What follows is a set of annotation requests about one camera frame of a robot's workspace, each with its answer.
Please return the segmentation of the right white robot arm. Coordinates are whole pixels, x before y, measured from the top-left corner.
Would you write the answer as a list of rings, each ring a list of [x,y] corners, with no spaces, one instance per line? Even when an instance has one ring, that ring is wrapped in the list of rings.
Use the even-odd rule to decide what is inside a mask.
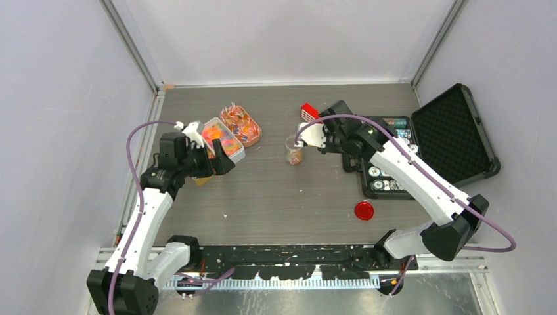
[[[390,230],[374,246],[375,261],[392,269],[402,258],[431,253],[453,260],[476,233],[489,202],[469,196],[421,160],[383,119],[355,115],[339,100],[319,113],[318,147],[367,159],[402,185],[430,216],[420,226]]]

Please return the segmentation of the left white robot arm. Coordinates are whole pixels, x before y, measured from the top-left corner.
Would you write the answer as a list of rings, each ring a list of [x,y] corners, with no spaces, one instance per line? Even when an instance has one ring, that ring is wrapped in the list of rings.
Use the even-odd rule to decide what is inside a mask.
[[[202,261],[197,238],[174,235],[150,259],[164,217],[187,178],[224,175],[235,164],[219,139],[206,145],[180,132],[165,133],[153,164],[139,177],[138,199],[123,236],[102,270],[92,270],[87,288],[99,314],[153,314],[160,292],[180,269],[195,271]]]

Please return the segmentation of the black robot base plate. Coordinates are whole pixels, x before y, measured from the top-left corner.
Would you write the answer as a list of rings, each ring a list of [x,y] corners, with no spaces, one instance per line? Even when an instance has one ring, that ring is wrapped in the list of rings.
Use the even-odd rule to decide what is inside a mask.
[[[211,245],[194,252],[194,261],[180,272],[221,276],[234,268],[234,280],[308,279],[319,272],[324,280],[358,280],[371,272],[400,275],[410,257],[395,259],[372,245]]]

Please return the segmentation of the white tray of gummy candies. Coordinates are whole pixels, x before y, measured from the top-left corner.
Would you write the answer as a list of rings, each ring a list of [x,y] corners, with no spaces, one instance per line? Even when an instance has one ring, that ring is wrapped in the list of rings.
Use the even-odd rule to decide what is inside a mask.
[[[205,122],[202,136],[207,146],[209,158],[215,157],[212,143],[212,140],[215,139],[220,140],[222,148],[232,162],[238,163],[245,157],[244,146],[218,117]]]

